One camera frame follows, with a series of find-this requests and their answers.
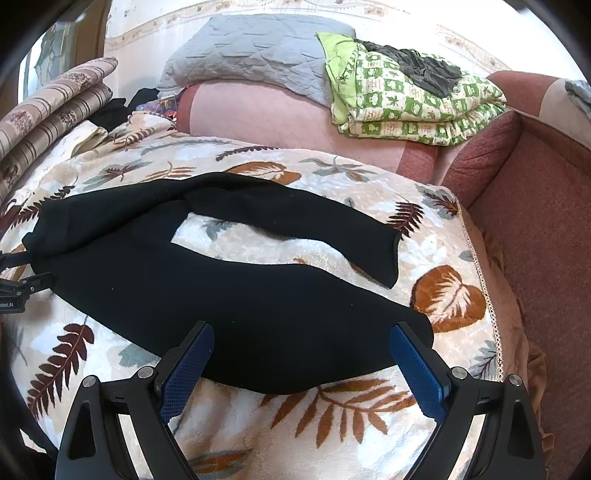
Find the lace trim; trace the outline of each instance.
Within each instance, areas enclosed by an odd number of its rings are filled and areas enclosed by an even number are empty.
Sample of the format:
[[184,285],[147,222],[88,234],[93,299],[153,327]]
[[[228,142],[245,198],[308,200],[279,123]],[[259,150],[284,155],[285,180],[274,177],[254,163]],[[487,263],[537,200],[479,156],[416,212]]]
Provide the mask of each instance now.
[[476,250],[474,249],[474,245],[472,244],[472,240],[470,239],[470,235],[468,235],[468,230],[466,229],[466,224],[464,223],[462,208],[457,200],[456,205],[460,218],[460,223],[462,224],[462,232],[464,233],[464,237],[466,238],[468,247],[470,247],[470,252],[472,252],[472,258],[474,259],[474,266],[476,267],[476,273],[478,275],[478,280],[480,281],[480,288],[482,289],[482,294],[484,295],[486,308],[491,314],[492,332],[495,338],[496,348],[496,380],[498,382],[502,382],[505,379],[505,371],[503,367],[503,347],[501,345],[501,334],[499,333],[499,327],[496,321],[495,309],[492,306],[491,297],[488,294],[488,290],[486,288],[486,282],[484,280],[484,275],[482,274],[482,269],[480,268],[480,262],[478,261],[478,257],[476,256]]

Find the black clothing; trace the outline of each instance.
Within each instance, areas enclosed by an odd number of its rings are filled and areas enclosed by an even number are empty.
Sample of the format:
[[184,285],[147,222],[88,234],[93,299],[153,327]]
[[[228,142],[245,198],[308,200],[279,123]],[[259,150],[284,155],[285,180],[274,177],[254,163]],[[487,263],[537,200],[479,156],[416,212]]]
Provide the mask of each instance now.
[[124,98],[113,98],[102,108],[88,117],[88,121],[97,127],[103,127],[110,132],[127,121],[129,110],[125,106]]
[[203,376],[262,393],[294,393],[394,365],[403,320],[427,346],[428,318],[302,264],[217,260],[171,243],[189,212],[324,241],[387,287],[399,231],[339,202],[268,180],[207,173],[47,202],[23,244],[54,292],[162,356],[196,321],[216,346]]
[[356,40],[367,51],[377,51],[390,57],[400,65],[400,70],[410,78],[417,87],[432,93],[439,98],[452,94],[462,72],[458,67],[448,65],[445,61],[431,57],[421,57],[416,50],[401,50],[390,45],[377,45],[370,41]]
[[93,113],[88,120],[97,127],[103,127],[108,132],[124,124],[135,109],[144,103],[158,98],[158,90],[155,88],[142,88],[137,91],[128,106],[125,106],[124,98],[113,98],[103,108]]

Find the pink cushion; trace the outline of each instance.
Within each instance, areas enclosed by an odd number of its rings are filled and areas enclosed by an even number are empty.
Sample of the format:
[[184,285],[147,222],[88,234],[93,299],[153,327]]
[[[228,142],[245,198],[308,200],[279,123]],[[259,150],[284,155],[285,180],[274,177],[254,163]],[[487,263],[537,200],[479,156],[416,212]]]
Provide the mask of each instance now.
[[508,111],[466,142],[459,152],[452,150],[451,161],[446,158],[449,147],[441,147],[437,163],[447,165],[441,185],[469,207],[495,178],[520,136],[521,119],[514,111]]
[[[569,158],[585,160],[584,147],[555,130],[542,139],[524,125],[470,214],[502,245],[525,332],[547,354],[542,425],[555,434],[553,478],[566,480],[591,443],[591,357],[584,354],[591,343],[591,179]],[[547,143],[552,136],[562,137],[560,153]]]
[[180,131],[278,148],[319,150],[353,158],[428,183],[437,147],[396,140],[349,138],[330,111],[274,85],[212,80],[189,87],[177,112]]

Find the leaf-patterned blanket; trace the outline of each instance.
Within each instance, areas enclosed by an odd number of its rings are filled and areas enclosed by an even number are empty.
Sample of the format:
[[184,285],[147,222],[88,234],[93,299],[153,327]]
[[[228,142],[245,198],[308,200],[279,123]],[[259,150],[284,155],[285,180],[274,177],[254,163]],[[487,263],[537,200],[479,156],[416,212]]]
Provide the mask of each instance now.
[[[347,158],[191,137],[176,132],[165,119],[136,113],[95,149],[64,159],[37,184],[27,185],[33,194],[19,206],[0,249],[21,251],[21,238],[33,229],[36,212],[47,202],[210,171],[263,177],[308,190],[400,229],[404,239],[398,282],[391,290],[383,287],[322,242],[278,237],[194,214],[179,227],[173,242],[225,260],[299,262],[327,270],[428,315],[436,333],[434,347],[448,364],[463,365],[480,378],[503,377],[495,312],[456,199],[440,187]],[[30,267],[4,272],[13,280],[30,274]],[[10,316],[5,328],[19,389],[56,445],[84,376],[127,378],[158,361],[50,291],[31,296],[27,311]],[[474,422],[452,479],[460,478],[481,426]],[[170,427],[202,480],[391,480],[404,477],[434,422],[422,415],[398,367],[392,367],[279,397],[201,379],[183,415]],[[131,422],[124,422],[124,432],[140,478],[150,478]]]
[[505,96],[468,72],[445,98],[416,86],[400,65],[350,37],[318,33],[334,96],[333,123],[351,137],[456,145],[504,111]]

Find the folded clothes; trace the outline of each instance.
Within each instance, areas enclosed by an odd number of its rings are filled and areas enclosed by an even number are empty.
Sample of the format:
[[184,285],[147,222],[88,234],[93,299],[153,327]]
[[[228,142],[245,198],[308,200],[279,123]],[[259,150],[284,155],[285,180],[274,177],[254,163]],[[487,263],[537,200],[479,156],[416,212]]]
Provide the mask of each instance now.
[[571,101],[591,120],[591,86],[584,80],[567,80],[564,88]]
[[390,45],[377,45],[370,41],[357,42],[367,51],[377,51],[396,61],[400,65],[400,71],[415,85],[439,98],[450,96],[452,89],[462,78],[460,67],[434,57],[422,56],[416,50],[399,50]]
[[439,98],[415,85],[388,56],[367,52],[344,35],[317,36],[334,96],[332,121],[341,133],[455,145],[504,111],[505,96],[489,80],[464,72],[452,94]]

